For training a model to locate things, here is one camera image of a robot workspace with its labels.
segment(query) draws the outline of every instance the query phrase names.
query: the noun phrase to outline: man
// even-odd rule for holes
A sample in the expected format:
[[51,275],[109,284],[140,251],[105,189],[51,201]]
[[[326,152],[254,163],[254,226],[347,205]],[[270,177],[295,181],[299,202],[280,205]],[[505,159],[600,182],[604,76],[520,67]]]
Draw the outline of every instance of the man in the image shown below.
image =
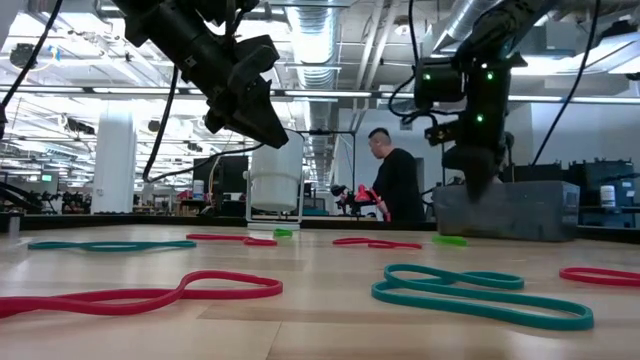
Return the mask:
[[373,190],[382,198],[380,210],[394,222],[425,221],[414,157],[395,148],[384,128],[369,134],[369,146],[376,159],[384,160],[373,184]]

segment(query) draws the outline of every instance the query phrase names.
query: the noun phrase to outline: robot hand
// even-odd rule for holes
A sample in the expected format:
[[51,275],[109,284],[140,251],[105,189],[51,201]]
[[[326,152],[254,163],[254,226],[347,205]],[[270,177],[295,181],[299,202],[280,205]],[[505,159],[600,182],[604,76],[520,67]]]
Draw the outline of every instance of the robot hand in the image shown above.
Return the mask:
[[[271,82],[260,73],[279,59],[269,36],[236,42],[242,16],[258,0],[113,0],[125,14],[125,37],[135,46],[151,40],[207,97],[205,125],[223,127],[280,148],[289,140],[270,101]],[[226,23],[224,36],[205,25]]]

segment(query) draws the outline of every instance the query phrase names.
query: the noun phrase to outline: gray box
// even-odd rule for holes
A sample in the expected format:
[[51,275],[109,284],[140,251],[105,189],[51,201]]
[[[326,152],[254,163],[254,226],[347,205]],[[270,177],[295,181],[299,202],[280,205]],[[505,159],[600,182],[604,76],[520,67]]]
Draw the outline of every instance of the gray box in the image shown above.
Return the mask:
[[434,190],[442,235],[560,242],[573,240],[580,188],[562,181],[492,184],[477,203],[464,186]]

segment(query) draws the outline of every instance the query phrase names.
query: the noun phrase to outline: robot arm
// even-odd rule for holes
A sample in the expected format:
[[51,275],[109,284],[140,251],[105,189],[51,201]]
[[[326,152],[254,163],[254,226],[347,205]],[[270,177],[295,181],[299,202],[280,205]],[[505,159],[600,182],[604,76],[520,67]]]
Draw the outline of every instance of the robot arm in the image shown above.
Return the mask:
[[[182,79],[207,97],[205,125],[212,133],[226,127],[275,148],[287,143],[271,105],[271,82],[260,76],[279,59],[271,38],[236,42],[233,36],[258,0],[113,2],[125,14],[125,37],[138,47],[151,40],[182,71]],[[213,34],[205,21],[226,22],[225,35]]]
[[442,165],[465,173],[468,194],[477,200],[497,173],[505,154],[504,122],[511,69],[526,66],[515,47],[558,0],[504,0],[485,12],[449,60],[422,59],[416,67],[415,102],[467,99],[459,119],[425,131],[432,146],[449,141]]

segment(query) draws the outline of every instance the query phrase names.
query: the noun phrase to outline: green rubber band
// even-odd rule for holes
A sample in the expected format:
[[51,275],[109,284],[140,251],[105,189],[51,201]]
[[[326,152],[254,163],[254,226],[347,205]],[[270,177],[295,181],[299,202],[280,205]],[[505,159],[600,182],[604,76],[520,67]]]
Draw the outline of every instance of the green rubber band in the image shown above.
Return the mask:
[[444,245],[467,246],[467,240],[462,236],[434,235],[431,241]]
[[[414,272],[433,275],[435,279],[404,280],[393,275],[396,271]],[[524,280],[518,276],[487,271],[469,271],[454,273],[420,265],[393,264],[384,269],[386,281],[375,283],[371,287],[371,296],[375,299],[391,304],[411,306],[417,308],[448,311],[473,316],[510,322],[546,330],[588,330],[593,328],[593,312],[590,308],[570,301],[529,296],[521,294],[507,294],[504,292],[472,290],[453,287],[454,283],[492,287],[505,290],[520,290],[524,288]],[[448,300],[427,296],[405,295],[391,292],[393,289],[411,289],[443,295],[453,295],[468,299],[495,301],[509,304],[535,306],[550,310],[557,310],[576,315],[563,318],[547,315],[537,315],[518,310],[500,308],[490,305],[474,304],[464,301]]]
[[275,229],[273,230],[274,237],[292,237],[293,231],[287,229]]
[[44,241],[29,244],[29,250],[54,250],[54,249],[82,249],[93,252],[129,252],[143,251],[157,247],[194,248],[194,241],[98,241],[98,242],[69,242],[69,241]]

